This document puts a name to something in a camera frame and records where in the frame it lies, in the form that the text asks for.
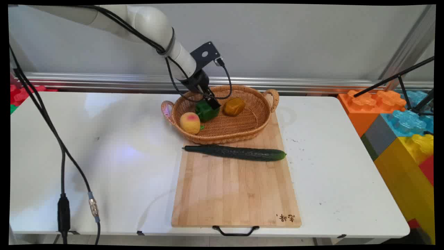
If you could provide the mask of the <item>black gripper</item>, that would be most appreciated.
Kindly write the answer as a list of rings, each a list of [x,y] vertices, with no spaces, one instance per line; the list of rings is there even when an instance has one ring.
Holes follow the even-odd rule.
[[[190,92],[199,93],[201,98],[198,103],[207,103],[212,109],[219,109],[220,103],[215,95],[210,93],[209,77],[203,69],[196,71],[192,76],[187,77],[180,82],[187,87]]]

